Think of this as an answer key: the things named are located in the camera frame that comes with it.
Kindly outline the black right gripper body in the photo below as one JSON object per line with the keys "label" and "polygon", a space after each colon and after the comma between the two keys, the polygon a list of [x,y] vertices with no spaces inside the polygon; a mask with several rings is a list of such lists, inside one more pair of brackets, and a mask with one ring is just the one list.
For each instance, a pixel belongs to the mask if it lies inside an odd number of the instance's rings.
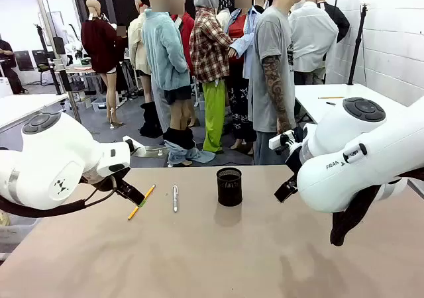
{"label": "black right gripper body", "polygon": [[300,161],[299,153],[301,151],[302,144],[301,143],[287,143],[286,150],[288,152],[288,157],[285,161],[285,165],[293,172],[291,179],[296,179],[298,171],[302,167],[302,163]]}

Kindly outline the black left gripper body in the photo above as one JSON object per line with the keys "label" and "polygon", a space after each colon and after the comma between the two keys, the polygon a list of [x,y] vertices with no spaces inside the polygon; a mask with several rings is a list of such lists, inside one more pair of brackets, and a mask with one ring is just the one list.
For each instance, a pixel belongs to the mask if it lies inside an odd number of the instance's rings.
{"label": "black left gripper body", "polygon": [[95,174],[94,171],[84,173],[81,176],[81,183],[86,183],[94,186],[99,191],[111,191],[114,187],[117,190],[124,187],[126,181],[124,177],[130,172],[130,168],[121,169],[106,177],[101,177],[99,174]]}

